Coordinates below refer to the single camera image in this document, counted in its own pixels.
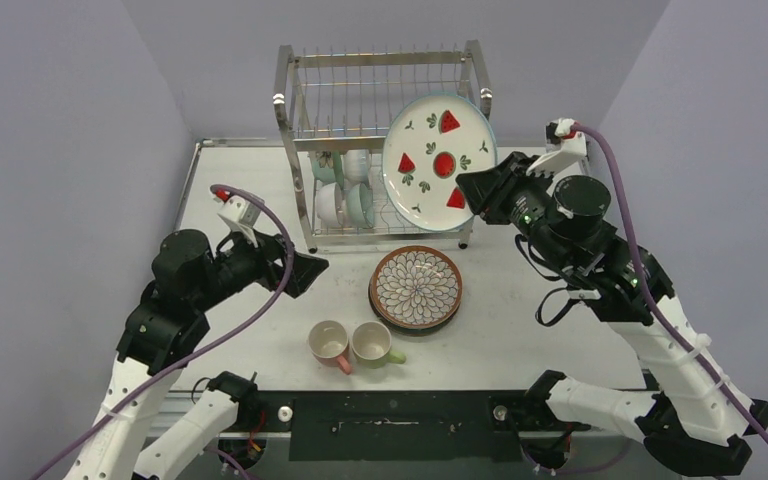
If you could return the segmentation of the strawberry pattern top plate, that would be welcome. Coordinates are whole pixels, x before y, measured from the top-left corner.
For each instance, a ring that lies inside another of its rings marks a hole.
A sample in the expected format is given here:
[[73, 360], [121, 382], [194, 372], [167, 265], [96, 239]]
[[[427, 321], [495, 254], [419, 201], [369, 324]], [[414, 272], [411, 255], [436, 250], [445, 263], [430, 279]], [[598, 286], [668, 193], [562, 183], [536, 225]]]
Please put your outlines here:
[[461, 96], [435, 93], [410, 102], [392, 121], [381, 176], [402, 218], [421, 230], [446, 232], [473, 217], [456, 177], [497, 162], [496, 139], [480, 110]]

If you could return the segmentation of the brown rim flower plate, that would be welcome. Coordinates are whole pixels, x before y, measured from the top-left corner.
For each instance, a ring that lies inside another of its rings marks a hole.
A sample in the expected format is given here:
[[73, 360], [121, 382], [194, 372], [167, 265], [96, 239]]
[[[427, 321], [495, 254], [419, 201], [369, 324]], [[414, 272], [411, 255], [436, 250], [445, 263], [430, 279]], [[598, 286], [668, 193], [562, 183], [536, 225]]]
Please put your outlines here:
[[421, 245], [388, 253], [376, 265], [371, 280], [380, 308], [408, 326], [439, 322], [461, 302], [464, 292], [457, 265], [441, 251]]

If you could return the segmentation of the stainless steel dish rack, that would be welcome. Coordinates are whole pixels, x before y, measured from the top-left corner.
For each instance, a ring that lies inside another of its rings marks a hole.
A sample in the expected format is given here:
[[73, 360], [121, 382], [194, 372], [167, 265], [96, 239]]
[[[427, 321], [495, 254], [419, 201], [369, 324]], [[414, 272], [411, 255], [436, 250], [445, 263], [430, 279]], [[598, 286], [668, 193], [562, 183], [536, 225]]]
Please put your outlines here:
[[277, 56], [273, 109], [288, 159], [295, 209], [307, 249], [373, 245], [413, 239], [452, 239], [468, 246], [472, 225], [446, 232], [423, 230], [402, 218], [387, 198], [381, 161], [370, 162], [374, 224], [331, 227], [315, 213], [324, 181], [313, 175], [316, 160], [333, 161], [350, 150], [379, 155], [392, 121], [411, 101], [429, 93], [468, 99], [491, 113], [493, 87], [478, 40], [450, 48], [399, 47], [380, 51], [295, 51], [282, 45]]

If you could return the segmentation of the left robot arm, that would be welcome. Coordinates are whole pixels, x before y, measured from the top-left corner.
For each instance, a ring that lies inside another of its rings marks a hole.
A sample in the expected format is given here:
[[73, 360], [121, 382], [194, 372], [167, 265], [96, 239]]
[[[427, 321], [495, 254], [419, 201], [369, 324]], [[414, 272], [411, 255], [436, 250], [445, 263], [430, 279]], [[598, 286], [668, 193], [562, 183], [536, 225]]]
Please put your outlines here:
[[155, 416], [210, 329], [207, 313], [248, 286], [271, 292], [255, 317], [284, 293], [297, 298], [326, 271], [326, 259], [295, 251], [281, 235], [256, 232], [228, 237], [232, 246], [214, 252], [195, 229], [169, 234], [151, 268], [153, 280], [125, 322], [112, 376], [90, 431], [75, 445], [69, 479], [172, 479], [230, 427], [242, 431], [257, 420], [257, 386], [230, 372], [208, 384], [196, 404], [151, 447], [144, 445]]

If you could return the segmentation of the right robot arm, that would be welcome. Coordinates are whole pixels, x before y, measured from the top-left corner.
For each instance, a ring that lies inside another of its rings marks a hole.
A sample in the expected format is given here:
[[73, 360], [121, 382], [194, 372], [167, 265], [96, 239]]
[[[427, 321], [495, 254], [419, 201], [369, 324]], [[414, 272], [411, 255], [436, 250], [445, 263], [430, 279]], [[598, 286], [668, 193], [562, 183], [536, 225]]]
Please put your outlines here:
[[491, 169], [459, 174], [456, 183], [486, 223], [517, 228], [537, 262], [564, 282], [569, 304], [587, 306], [623, 338], [658, 391], [614, 390], [548, 370], [527, 391], [528, 421], [540, 429], [562, 421], [623, 435], [687, 477], [740, 474], [752, 453], [748, 437], [768, 426], [768, 403], [729, 383], [665, 270], [605, 220], [608, 188], [586, 175], [531, 176], [531, 164], [515, 152]]

